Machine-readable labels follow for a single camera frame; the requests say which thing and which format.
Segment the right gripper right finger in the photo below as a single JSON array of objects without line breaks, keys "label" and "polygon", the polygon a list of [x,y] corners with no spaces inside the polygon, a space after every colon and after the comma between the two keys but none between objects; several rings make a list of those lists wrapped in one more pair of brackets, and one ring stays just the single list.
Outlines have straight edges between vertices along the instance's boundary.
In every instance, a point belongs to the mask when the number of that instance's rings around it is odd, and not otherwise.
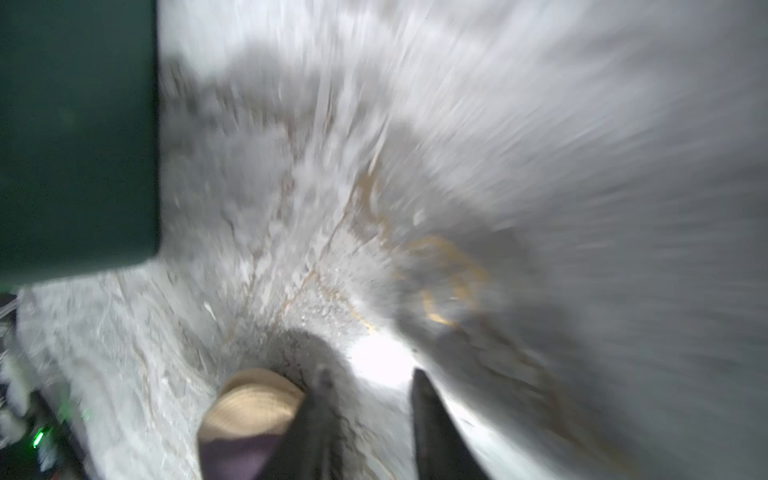
[{"label": "right gripper right finger", "polygon": [[436,387],[420,368],[413,371],[411,407],[419,479],[489,479],[464,442]]}]

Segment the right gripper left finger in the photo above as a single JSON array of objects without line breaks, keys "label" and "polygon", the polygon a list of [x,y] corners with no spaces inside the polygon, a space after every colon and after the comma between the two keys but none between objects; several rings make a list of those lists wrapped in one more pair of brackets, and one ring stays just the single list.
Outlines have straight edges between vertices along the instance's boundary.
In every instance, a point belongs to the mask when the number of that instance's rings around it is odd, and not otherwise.
[{"label": "right gripper left finger", "polygon": [[337,391],[320,367],[296,416],[258,479],[332,479],[337,440]]}]

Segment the purple striped sock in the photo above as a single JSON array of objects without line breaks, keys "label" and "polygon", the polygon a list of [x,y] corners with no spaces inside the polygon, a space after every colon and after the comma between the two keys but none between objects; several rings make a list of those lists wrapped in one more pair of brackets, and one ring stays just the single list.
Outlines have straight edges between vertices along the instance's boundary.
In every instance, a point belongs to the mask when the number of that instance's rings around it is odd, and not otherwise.
[{"label": "purple striped sock", "polygon": [[268,369],[247,369],[233,375],[197,431],[202,477],[258,478],[304,397],[301,388]]}]

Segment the green compartment tray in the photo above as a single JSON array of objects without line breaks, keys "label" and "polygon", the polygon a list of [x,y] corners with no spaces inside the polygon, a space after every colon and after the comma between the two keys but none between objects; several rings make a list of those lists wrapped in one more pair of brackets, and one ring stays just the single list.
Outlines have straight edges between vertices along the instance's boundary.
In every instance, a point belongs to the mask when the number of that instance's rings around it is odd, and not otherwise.
[{"label": "green compartment tray", "polygon": [[160,243],[157,5],[1,5],[1,288]]}]

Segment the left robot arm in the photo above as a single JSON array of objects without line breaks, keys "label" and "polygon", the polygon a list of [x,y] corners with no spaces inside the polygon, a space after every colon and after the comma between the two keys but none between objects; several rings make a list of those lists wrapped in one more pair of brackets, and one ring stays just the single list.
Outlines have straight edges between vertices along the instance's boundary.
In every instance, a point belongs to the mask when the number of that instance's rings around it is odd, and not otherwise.
[{"label": "left robot arm", "polygon": [[17,341],[18,298],[1,295],[1,477],[87,479],[84,454],[44,398]]}]

